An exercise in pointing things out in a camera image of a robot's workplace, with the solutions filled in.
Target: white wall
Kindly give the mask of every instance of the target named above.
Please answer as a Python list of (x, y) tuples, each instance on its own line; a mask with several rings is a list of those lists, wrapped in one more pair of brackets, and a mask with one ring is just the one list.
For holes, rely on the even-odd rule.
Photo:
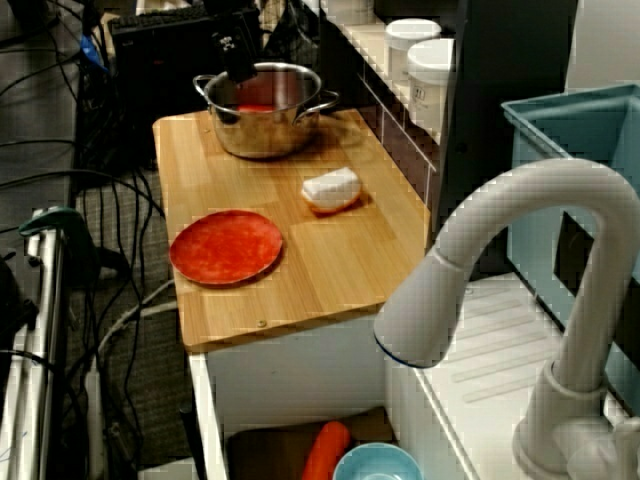
[(640, 0), (580, 0), (567, 89), (640, 82)]

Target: pot handle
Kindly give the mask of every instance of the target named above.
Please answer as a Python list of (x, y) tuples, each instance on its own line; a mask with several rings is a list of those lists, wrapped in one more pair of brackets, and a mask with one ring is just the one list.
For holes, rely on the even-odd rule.
[(208, 82), (209, 80), (212, 80), (214, 78), (216, 78), (215, 75), (198, 75), (197, 77), (193, 77), (193, 86), (195, 87), (196, 91), (200, 95), (202, 95), (202, 97), (207, 101), (207, 103), (209, 105), (211, 105), (211, 101), (209, 100), (209, 97), (207, 96), (207, 93), (200, 86), (200, 82), (203, 82), (203, 81)]
[(328, 95), (331, 98), (330, 100), (328, 100), (325, 103), (321, 103), (319, 105), (316, 105), (315, 107), (311, 107), (311, 108), (307, 108), (302, 110), (300, 113), (298, 113), (298, 115), (296, 115), (296, 118), (293, 119), (293, 124), (295, 125), (300, 119), (306, 117), (307, 115), (311, 115), (313, 113), (319, 112), (320, 110), (325, 110), (327, 108), (331, 108), (335, 105), (338, 104), (338, 102), (340, 101), (340, 94), (338, 92), (333, 92), (331, 90), (322, 90), (320, 91), (320, 95)]

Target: carrot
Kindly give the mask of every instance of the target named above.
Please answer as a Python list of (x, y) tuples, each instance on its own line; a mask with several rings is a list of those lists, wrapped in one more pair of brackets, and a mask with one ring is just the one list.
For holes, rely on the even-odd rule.
[(302, 480), (332, 480), (333, 471), (350, 441), (349, 430), (340, 422), (329, 422), (322, 427), (307, 458)]

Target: blue plastic bin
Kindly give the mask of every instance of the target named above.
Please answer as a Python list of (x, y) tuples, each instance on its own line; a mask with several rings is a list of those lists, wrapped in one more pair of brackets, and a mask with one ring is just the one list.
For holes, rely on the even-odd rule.
[(635, 84), (502, 104), (515, 127), (513, 167), (554, 157), (604, 163), (640, 191), (640, 87)]
[[(640, 193), (640, 87), (627, 84), (531, 98), (502, 104), (515, 126), (513, 167), (546, 158), (585, 158), (608, 165)], [(527, 282), (567, 324), (573, 295), (554, 274), (562, 218), (568, 213), (595, 237), (596, 220), (573, 206), (551, 207), (525, 215), (509, 227), (507, 256)], [(634, 278), (640, 281), (640, 260)], [(609, 381), (640, 412), (640, 370), (613, 345)]]

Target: white plastic container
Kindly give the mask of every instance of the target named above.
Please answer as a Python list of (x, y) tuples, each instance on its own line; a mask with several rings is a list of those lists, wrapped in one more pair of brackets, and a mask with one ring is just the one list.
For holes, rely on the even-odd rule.
[(417, 43), (440, 37), (440, 25), (431, 20), (405, 18), (391, 22), (384, 31), (385, 74), (393, 82), (407, 76), (407, 52)]
[(447, 84), (451, 72), (453, 39), (440, 38), (409, 49), (409, 118), (419, 127), (442, 130)]
[(334, 25), (368, 25), (375, 21), (373, 0), (324, 0), (322, 6)]

